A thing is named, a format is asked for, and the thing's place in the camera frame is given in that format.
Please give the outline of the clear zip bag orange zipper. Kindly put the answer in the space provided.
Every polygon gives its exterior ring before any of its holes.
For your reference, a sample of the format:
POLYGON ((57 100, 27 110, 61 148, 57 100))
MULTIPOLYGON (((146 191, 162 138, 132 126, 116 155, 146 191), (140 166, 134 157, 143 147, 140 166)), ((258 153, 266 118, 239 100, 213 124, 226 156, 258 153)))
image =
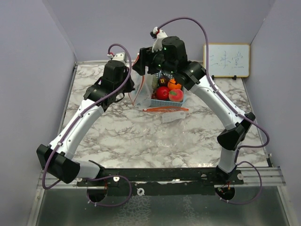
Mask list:
POLYGON ((131 72, 131 79, 134 82, 134 91, 128 93, 128 97, 133 107, 144 109, 151 105, 151 96, 154 91, 154 88, 152 87, 154 75, 145 74, 141 76, 134 71, 134 64, 138 59, 139 53, 137 54, 137 58, 132 65, 131 72))

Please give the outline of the bright red apple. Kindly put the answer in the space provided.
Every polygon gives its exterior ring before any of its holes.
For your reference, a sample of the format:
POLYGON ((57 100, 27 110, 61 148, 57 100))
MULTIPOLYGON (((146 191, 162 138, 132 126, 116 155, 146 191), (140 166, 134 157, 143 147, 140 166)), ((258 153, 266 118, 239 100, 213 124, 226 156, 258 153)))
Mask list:
POLYGON ((159 88, 156 89, 156 98, 158 100, 168 100, 169 99, 169 91, 170 89, 168 87, 165 87, 165 86, 161 86, 159 88))

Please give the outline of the orange fruit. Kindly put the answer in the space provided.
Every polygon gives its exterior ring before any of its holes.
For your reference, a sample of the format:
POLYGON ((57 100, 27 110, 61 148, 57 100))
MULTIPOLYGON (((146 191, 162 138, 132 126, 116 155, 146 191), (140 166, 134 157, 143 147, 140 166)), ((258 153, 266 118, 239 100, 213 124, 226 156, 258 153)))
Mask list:
POLYGON ((170 79, 168 81, 168 84, 167 84, 167 87, 170 89, 170 90, 173 90, 173 89, 182 89, 182 85, 177 83, 175 81, 175 79, 170 79))

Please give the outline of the pink peach with leaf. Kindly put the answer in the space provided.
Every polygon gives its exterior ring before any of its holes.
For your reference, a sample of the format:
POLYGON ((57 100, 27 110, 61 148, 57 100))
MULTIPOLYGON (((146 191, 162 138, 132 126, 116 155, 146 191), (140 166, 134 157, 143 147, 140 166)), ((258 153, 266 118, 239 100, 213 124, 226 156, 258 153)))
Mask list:
POLYGON ((169 91, 168 98, 172 102, 182 102, 184 99, 184 93, 181 89, 173 89, 169 91))

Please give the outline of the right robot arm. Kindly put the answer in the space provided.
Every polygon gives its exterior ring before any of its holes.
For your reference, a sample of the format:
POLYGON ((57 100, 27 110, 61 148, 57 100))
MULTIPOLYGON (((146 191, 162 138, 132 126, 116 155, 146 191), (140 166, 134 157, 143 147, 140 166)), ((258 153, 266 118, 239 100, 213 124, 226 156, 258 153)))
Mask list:
POLYGON ((231 181, 238 145, 244 140, 255 115, 235 106, 206 75, 201 63, 187 59, 185 44, 177 36, 164 38, 157 51, 152 47, 141 48, 133 69, 139 75, 158 72, 172 75, 177 83, 198 96, 216 114, 224 126, 217 137, 222 149, 216 179, 221 184, 231 181))

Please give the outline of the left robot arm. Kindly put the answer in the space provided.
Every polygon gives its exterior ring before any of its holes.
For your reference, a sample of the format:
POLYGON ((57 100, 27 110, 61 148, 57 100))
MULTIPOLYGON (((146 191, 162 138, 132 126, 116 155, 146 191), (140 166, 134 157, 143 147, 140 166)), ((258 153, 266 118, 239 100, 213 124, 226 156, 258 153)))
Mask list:
POLYGON ((93 161, 75 161, 73 157, 94 122, 117 101, 117 95, 134 89, 130 72, 125 60, 110 60, 104 66, 102 77, 87 88, 78 110, 65 128, 48 145, 38 147, 43 179, 49 173, 66 184, 76 178, 87 178, 94 186, 103 182, 100 165, 93 161))

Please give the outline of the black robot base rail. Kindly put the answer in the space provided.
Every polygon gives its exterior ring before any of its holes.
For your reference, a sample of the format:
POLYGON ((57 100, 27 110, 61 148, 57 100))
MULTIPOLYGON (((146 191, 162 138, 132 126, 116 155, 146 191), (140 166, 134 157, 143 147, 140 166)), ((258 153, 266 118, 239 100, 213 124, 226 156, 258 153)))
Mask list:
POLYGON ((238 169, 224 175, 216 167, 206 168, 102 168, 98 180, 83 179, 78 187, 111 196, 214 195, 215 186, 243 184, 238 169))

